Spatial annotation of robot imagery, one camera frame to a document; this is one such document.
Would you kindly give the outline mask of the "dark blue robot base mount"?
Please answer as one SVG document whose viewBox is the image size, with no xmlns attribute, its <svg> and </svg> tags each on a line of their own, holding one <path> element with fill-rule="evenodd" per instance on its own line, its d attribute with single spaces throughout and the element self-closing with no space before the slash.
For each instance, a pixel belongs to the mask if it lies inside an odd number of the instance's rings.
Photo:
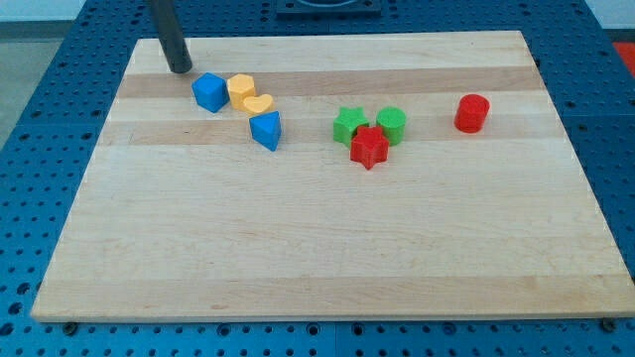
<svg viewBox="0 0 635 357">
<path fill-rule="evenodd" d="M 305 15 L 378 15 L 382 0 L 275 0 L 276 15 L 296 17 Z"/>
</svg>

